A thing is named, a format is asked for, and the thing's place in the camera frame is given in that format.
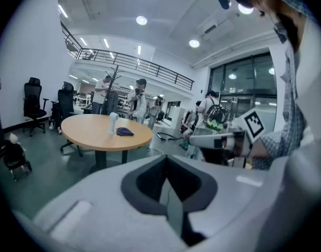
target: backpack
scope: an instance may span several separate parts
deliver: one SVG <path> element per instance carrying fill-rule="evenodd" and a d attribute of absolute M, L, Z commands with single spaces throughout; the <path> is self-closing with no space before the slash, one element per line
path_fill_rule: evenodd
<path fill-rule="evenodd" d="M 223 129 L 223 124 L 227 121 L 228 111 L 222 106 L 218 106 L 210 98 L 213 105 L 209 107 L 207 113 L 203 116 L 203 122 L 207 128 L 220 132 Z"/>

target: blue cloth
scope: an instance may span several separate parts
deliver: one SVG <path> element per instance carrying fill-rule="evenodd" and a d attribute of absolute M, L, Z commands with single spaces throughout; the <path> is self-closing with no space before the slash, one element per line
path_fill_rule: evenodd
<path fill-rule="evenodd" d="M 125 127 L 119 127 L 116 129 L 116 134 L 121 137 L 132 137 L 134 136 L 134 133 L 131 132 L 128 128 Z"/>
<path fill-rule="evenodd" d="M 303 0 L 282 0 L 296 11 L 304 14 L 307 18 L 316 22 L 314 15 L 303 2 Z M 300 145 L 305 129 L 305 120 L 303 114 L 295 100 L 297 99 L 296 90 L 296 65 L 294 59 L 294 50 L 289 41 L 287 41 L 287 32 L 281 23 L 278 23 L 275 30 L 279 39 L 284 44 L 287 43 L 285 73 L 281 79 L 285 82 L 285 96 L 283 117 L 285 125 L 282 131 L 271 132 L 261 137 L 261 140 L 270 155 L 266 159 L 253 158 L 254 169 L 269 169 L 274 159 L 281 156 L 289 156 Z"/>

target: ceiling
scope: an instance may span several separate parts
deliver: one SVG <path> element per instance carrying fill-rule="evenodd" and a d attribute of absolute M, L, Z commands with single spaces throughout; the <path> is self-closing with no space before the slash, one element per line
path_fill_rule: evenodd
<path fill-rule="evenodd" d="M 70 72 L 71 75 L 77 77 L 78 79 L 90 82 L 92 85 L 96 85 L 96 81 L 92 78 L 96 78 L 97 80 L 103 79 L 106 76 L 105 72 L 101 72 L 98 70 L 91 70 L 91 69 L 84 69 L 84 68 L 71 68 Z M 130 85 L 133 87 L 136 85 L 137 78 L 127 77 L 123 76 L 124 72 L 117 73 L 117 76 L 121 76 L 120 78 L 117 78 L 114 81 L 114 87 L 117 90 L 124 91 L 124 92 L 130 92 Z M 155 96 L 158 95 L 164 95 L 164 99 L 166 101 L 181 101 L 183 99 L 187 99 L 188 97 L 185 97 L 181 94 L 178 94 L 175 91 L 171 91 L 166 88 L 162 88 L 156 85 L 153 85 L 148 82 L 146 88 L 145 88 L 145 95 L 148 99 L 152 99 Z"/>
<path fill-rule="evenodd" d="M 77 39 L 89 40 L 91 48 L 102 44 L 106 49 L 103 38 L 110 38 L 113 44 L 109 46 L 114 51 L 136 52 L 131 45 L 143 44 L 149 56 L 152 50 L 161 49 L 190 65 L 240 40 L 272 30 L 270 19 L 259 17 L 256 11 L 244 15 L 237 2 L 231 2 L 231 8 L 223 10 L 218 0 L 59 0 L 68 15 L 65 18 L 61 14 L 61 21 Z M 136 23 L 140 15 L 148 20 L 144 26 Z M 216 33 L 203 39 L 203 26 L 210 21 L 217 23 Z M 127 41 L 119 42 L 119 38 L 131 40 L 127 44 L 130 47 L 126 49 L 123 43 Z M 191 39 L 197 39 L 200 47 L 191 48 Z"/>

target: person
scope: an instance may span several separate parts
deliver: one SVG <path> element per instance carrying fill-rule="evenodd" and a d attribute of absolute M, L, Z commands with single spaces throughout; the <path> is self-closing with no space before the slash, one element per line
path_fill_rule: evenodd
<path fill-rule="evenodd" d="M 137 80 L 135 90 L 130 91 L 127 99 L 128 103 L 131 104 L 130 112 L 128 114 L 129 119 L 136 120 L 141 124 L 144 123 L 147 107 L 146 97 L 143 94 L 146 83 L 146 80 L 143 78 Z"/>
<path fill-rule="evenodd" d="M 215 91 L 207 92 L 205 98 L 201 101 L 198 107 L 198 122 L 196 123 L 193 135 L 208 135 L 214 134 L 214 130 L 207 128 L 206 123 L 203 121 L 204 115 L 208 112 L 209 108 L 213 105 L 219 105 L 219 100 Z M 199 148 L 189 145 L 185 154 L 186 158 L 203 159 L 202 153 Z"/>
<path fill-rule="evenodd" d="M 97 81 L 92 99 L 92 114 L 100 114 L 110 82 L 111 76 L 106 76 L 104 79 Z"/>
<path fill-rule="evenodd" d="M 237 0 L 255 7 L 261 15 L 277 20 L 275 31 L 286 48 L 285 97 L 282 131 L 271 132 L 254 144 L 250 152 L 254 169 L 268 169 L 273 160 L 289 156 L 299 146 L 313 141 L 310 127 L 296 99 L 321 72 L 321 27 L 303 0 Z"/>
<path fill-rule="evenodd" d="M 161 96 L 158 96 L 154 102 L 154 105 L 151 106 L 150 110 L 149 110 L 149 117 L 150 117 L 150 120 L 149 120 L 149 124 L 148 124 L 148 127 L 153 130 L 153 127 L 154 127 L 154 124 L 157 120 L 157 116 L 158 116 L 158 113 L 160 112 L 161 110 L 161 105 L 162 105 L 162 97 Z"/>

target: round wooden table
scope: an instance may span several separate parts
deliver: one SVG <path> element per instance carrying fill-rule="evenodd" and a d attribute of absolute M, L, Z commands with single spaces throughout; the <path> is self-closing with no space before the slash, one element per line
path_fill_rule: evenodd
<path fill-rule="evenodd" d="M 125 127 L 134 136 L 118 136 L 116 128 Z M 106 151 L 122 151 L 122 163 L 127 162 L 128 150 L 149 143 L 152 131 L 145 125 L 132 120 L 118 118 L 115 134 L 108 134 L 111 121 L 108 115 L 80 114 L 65 119 L 61 130 L 68 141 L 86 149 L 95 150 L 96 165 L 91 172 L 107 167 Z"/>

